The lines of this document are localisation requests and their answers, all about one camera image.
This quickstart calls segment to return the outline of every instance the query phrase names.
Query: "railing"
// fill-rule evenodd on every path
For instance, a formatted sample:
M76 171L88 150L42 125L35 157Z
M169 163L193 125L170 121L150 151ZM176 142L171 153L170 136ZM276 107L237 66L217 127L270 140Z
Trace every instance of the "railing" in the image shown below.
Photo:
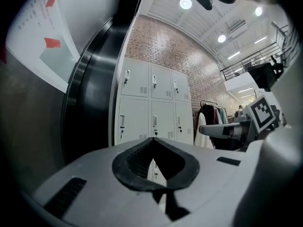
M230 80L245 72L252 66L261 65L265 62L270 62L271 56L273 56L278 63L281 63L282 47L285 35L287 33L288 26L284 26L277 30L276 41L265 48L239 60L233 65L221 70L225 77L225 80Z

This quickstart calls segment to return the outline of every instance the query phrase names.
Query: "ceiling light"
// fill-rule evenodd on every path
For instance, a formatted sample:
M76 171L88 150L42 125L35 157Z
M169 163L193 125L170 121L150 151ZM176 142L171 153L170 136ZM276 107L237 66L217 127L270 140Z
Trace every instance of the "ceiling light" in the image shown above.
M253 87L247 88L247 89L245 89L245 90L241 90L241 91L239 91L238 93L245 92L245 91L251 90L251 89L253 89Z
M257 7L255 10L256 15L259 17L263 13L262 7Z
M232 56L228 57L228 59L230 60L232 57L234 57L234 56L236 56L236 55L238 55L238 54L240 54L240 51L238 51L237 53L235 53L235 54L233 54Z
M262 40L265 40L266 38L267 38L267 36L263 37L262 39L257 40L257 41L255 42L255 44L256 44L256 43L259 43L259 42L262 41Z
M190 9L190 8L191 8L191 5L192 5L191 0L180 0L180 6L181 6L183 9Z
M246 96L242 96L242 97L247 97L247 96L252 96L252 94L246 95Z
M219 38L218 38L218 41L220 43L223 43L225 40L226 40L226 36L225 35L220 35Z

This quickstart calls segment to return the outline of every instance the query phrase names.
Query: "locker door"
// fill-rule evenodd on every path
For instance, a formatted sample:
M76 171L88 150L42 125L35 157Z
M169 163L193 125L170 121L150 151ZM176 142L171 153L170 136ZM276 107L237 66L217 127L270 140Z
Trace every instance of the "locker door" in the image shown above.
M174 140L174 107L169 102L151 102L152 136Z
M147 63L126 60L121 94L148 97L148 70Z
M176 103L177 140L190 137L192 134L193 116L190 104Z
M120 99L118 143L148 137L148 101Z
M177 101L189 102L189 90L185 74L172 71L173 95Z
M151 82L151 96L153 98L172 100L169 70L152 65Z

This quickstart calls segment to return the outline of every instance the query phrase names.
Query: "poster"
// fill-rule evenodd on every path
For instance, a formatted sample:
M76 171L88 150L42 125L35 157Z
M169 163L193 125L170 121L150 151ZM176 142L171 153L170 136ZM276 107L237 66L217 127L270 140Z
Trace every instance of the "poster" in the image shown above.
M27 0L10 25L6 47L29 70L62 92L80 58L59 0Z

